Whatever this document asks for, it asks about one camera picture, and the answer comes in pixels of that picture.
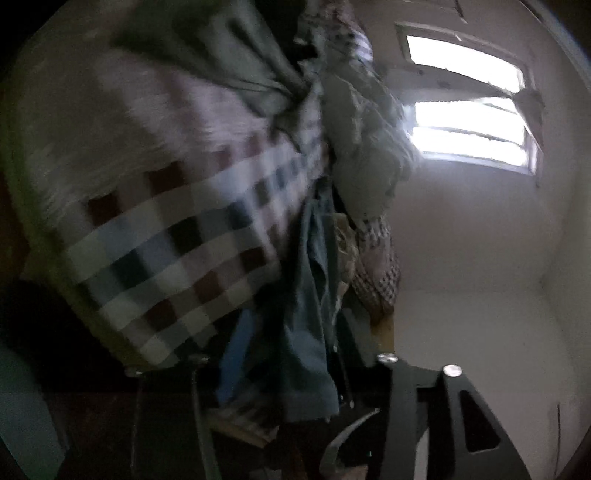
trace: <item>metal bar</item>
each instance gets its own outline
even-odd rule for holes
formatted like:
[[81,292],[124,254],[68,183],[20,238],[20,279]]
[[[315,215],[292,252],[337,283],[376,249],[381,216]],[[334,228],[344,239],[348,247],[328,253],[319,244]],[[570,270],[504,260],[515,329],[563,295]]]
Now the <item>metal bar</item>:
[[520,145],[517,142],[513,142],[512,140],[506,140],[505,138],[495,137],[494,135],[481,134],[480,132],[473,132],[471,130],[462,130],[461,128],[425,127],[425,126],[421,126],[421,128],[429,128],[431,130],[441,130],[443,132],[451,132],[451,133],[457,133],[457,134],[463,134],[463,135],[476,135],[477,137],[486,138],[488,140],[494,140],[495,142],[512,143],[514,145],[517,145],[519,148],[523,148],[523,145]]
[[493,103],[486,103],[486,102],[483,102],[482,100],[474,100],[474,101],[475,102],[478,102],[481,105],[486,105],[486,106],[489,106],[491,108],[496,108],[497,110],[502,110],[502,111],[507,112],[507,113],[512,113],[513,115],[519,115],[515,110],[509,110],[507,108],[503,108],[501,106],[494,105]]

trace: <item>checkered blanket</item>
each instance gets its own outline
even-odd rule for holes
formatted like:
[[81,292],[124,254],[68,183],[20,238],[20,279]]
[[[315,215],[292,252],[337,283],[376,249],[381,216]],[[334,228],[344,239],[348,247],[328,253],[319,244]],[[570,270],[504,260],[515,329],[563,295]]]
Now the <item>checkered blanket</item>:
[[296,148],[233,90],[113,48],[134,3],[72,0],[23,49],[13,183],[39,199],[76,301],[99,314],[90,321],[166,368],[281,275],[326,156],[314,92]]
[[151,364],[202,348],[215,320],[280,274],[292,221],[321,170],[283,135],[255,134],[194,161],[126,179],[59,224],[72,274]]

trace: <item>metal screw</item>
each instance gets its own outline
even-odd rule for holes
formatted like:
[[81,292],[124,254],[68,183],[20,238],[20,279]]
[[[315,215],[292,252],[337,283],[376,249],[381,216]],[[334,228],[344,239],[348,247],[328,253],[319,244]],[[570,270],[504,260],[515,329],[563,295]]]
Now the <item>metal screw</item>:
[[448,377],[459,377],[462,374],[462,369],[457,365],[446,365],[443,367],[443,373]]
[[198,368],[204,367],[209,363],[209,357],[207,355],[203,355],[202,353],[189,355],[188,360]]
[[125,368],[125,376],[129,378],[139,378],[144,374],[144,371],[137,367]]
[[392,365],[398,362],[398,357],[393,353],[381,353],[378,355],[378,362],[382,365]]

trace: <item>cloth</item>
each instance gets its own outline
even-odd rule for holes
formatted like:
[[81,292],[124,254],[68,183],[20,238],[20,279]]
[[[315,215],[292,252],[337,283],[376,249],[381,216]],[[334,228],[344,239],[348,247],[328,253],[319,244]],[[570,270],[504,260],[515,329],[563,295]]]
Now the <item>cloth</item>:
[[319,180],[304,207],[298,264],[286,302],[279,341],[280,395],[285,420],[304,421],[339,412],[326,347],[334,338],[339,283],[332,186]]
[[297,137],[297,109],[311,86],[251,0],[142,0],[114,45],[232,88],[256,115]]
[[236,92],[111,47],[123,4],[71,0],[25,47],[2,146],[52,284],[123,363],[164,368],[281,277],[326,156],[315,95],[297,151]]
[[324,29],[327,48],[334,49],[344,58],[358,59],[368,66],[372,64],[374,55],[371,43],[348,0],[309,3],[304,19]]
[[400,262],[385,216],[357,230],[359,257],[351,286],[369,312],[372,323],[394,312],[400,283]]
[[[325,29],[330,31],[332,22],[355,39],[348,3],[329,5],[317,13]],[[357,227],[388,209],[397,182],[407,179],[421,160],[404,128],[402,105],[373,72],[365,50],[371,52],[369,42],[360,50],[327,41],[321,74],[324,126],[336,154],[333,180]]]
[[337,247],[339,249],[339,303],[355,277],[355,264],[359,256],[355,232],[349,226],[349,218],[344,213],[335,213]]
[[333,214],[330,183],[320,179],[304,205],[295,263],[281,281],[261,291],[262,328],[243,363],[238,393],[216,411],[264,439],[272,438],[280,419],[315,420],[339,411],[326,355],[335,337],[339,283]]

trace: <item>window sill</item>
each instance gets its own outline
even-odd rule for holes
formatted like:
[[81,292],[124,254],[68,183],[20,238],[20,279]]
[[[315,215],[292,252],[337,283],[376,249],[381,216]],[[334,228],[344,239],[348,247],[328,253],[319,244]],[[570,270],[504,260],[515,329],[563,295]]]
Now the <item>window sill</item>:
[[510,165],[508,163],[503,163],[500,161],[491,160],[490,158],[477,158],[477,157],[468,157],[466,155],[455,155],[455,154],[433,153],[433,152],[424,152],[423,157],[426,160],[443,160],[443,161],[454,161],[454,162],[459,162],[459,163],[471,163],[473,165],[483,165],[485,167],[493,167],[493,168],[500,168],[501,170],[513,171],[516,173],[528,175],[530,177],[535,176],[535,174],[527,166]]

